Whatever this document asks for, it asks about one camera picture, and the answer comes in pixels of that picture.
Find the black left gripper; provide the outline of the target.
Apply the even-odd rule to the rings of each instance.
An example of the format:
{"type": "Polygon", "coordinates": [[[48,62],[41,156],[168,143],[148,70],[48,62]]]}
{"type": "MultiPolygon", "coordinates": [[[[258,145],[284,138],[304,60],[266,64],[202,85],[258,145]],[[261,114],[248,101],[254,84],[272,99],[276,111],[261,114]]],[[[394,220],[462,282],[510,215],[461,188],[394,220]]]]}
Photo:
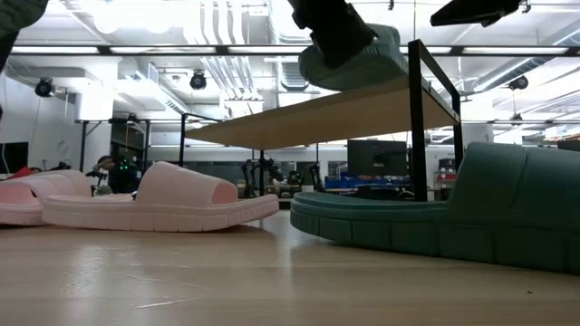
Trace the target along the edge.
{"type": "Polygon", "coordinates": [[[324,64],[338,68],[370,45],[376,33],[345,0],[287,0],[300,29],[312,30],[324,64]]]}

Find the green foam slide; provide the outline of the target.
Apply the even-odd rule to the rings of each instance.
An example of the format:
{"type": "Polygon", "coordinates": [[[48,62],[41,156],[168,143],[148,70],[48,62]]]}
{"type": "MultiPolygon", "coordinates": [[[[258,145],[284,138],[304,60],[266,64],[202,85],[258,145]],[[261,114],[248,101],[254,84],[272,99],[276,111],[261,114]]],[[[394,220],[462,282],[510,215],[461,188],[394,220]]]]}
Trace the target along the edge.
{"type": "Polygon", "coordinates": [[[385,83],[408,73],[408,62],[400,51],[400,33],[390,25],[368,24],[376,33],[372,44],[338,68],[328,68],[313,45],[299,55],[302,77],[313,86],[348,91],[385,83]]]}
{"type": "Polygon", "coordinates": [[[302,193],[290,223],[340,245],[580,274],[580,152],[472,142],[445,202],[302,193]]]}

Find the pink foam slide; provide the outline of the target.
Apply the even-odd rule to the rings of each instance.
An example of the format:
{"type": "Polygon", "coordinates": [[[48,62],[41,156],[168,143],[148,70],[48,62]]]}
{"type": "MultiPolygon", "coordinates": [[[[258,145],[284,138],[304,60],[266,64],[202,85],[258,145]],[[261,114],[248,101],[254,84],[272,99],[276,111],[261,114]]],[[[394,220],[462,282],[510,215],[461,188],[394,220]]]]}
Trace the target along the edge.
{"type": "Polygon", "coordinates": [[[90,197],[91,182],[71,169],[0,181],[0,225],[45,225],[44,202],[57,195],[90,197]]]}
{"type": "Polygon", "coordinates": [[[257,221],[279,211],[278,199],[237,198],[237,186],[168,162],[153,164],[135,196],[49,196],[42,219],[76,228],[208,232],[257,221]]]}

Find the person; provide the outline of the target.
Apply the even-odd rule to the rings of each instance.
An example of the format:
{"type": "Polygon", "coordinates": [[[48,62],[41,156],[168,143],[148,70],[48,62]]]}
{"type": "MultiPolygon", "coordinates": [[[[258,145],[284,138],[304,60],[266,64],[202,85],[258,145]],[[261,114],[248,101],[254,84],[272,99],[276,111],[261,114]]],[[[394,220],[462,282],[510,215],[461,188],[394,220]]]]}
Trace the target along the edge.
{"type": "Polygon", "coordinates": [[[137,170],[126,158],[103,156],[92,170],[105,170],[108,173],[108,185],[113,194],[129,194],[135,190],[137,170]]]}

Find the green potted plant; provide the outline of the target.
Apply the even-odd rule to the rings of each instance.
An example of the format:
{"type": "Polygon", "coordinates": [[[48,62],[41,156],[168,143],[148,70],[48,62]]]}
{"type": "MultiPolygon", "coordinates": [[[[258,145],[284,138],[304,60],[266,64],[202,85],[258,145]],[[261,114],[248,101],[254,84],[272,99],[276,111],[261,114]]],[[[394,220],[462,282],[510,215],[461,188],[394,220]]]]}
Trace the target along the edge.
{"type": "Polygon", "coordinates": [[[35,24],[45,13],[49,0],[0,0],[0,73],[20,31],[35,24]]]}

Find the red object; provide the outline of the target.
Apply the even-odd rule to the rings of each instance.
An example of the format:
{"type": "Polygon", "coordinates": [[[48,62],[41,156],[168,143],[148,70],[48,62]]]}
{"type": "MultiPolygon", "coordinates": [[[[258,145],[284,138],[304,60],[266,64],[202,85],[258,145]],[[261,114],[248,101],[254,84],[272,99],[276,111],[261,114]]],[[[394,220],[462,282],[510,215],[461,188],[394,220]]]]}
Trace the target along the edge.
{"type": "Polygon", "coordinates": [[[40,168],[24,167],[24,168],[21,168],[18,171],[16,171],[14,174],[10,175],[9,177],[7,177],[6,180],[20,178],[20,177],[28,177],[28,176],[31,176],[33,174],[40,173],[40,172],[42,172],[42,170],[40,168]]]}

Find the wooden shelf with black frame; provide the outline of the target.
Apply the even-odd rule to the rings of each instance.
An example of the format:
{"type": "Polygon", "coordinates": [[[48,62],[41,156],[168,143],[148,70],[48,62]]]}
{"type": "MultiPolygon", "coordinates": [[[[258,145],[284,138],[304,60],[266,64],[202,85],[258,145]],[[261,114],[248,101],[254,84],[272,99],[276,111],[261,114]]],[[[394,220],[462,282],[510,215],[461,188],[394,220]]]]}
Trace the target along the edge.
{"type": "Polygon", "coordinates": [[[452,127],[455,159],[458,164],[463,160],[460,99],[454,84],[421,40],[409,42],[407,49],[409,70],[392,81],[200,129],[183,129],[180,138],[265,152],[408,131],[415,197],[424,201],[427,198],[425,130],[452,127]]]}

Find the black background station frame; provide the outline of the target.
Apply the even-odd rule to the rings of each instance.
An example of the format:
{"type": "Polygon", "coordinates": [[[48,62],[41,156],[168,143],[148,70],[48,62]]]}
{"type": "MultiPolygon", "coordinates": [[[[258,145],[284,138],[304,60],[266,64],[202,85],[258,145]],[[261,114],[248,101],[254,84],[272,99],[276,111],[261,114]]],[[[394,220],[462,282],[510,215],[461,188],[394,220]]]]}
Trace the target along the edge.
{"type": "Polygon", "coordinates": [[[117,125],[124,127],[123,139],[111,138],[110,153],[112,157],[132,158],[134,163],[144,172],[149,166],[149,151],[150,151],[150,136],[152,128],[152,120],[138,119],[135,117],[110,118],[107,120],[75,120],[77,124],[82,126],[81,149],[79,170],[81,172],[88,172],[85,168],[86,144],[87,138],[101,125],[109,125],[112,128],[117,125]],[[141,134],[142,144],[140,146],[133,146],[130,143],[130,130],[134,129],[141,134]]]}

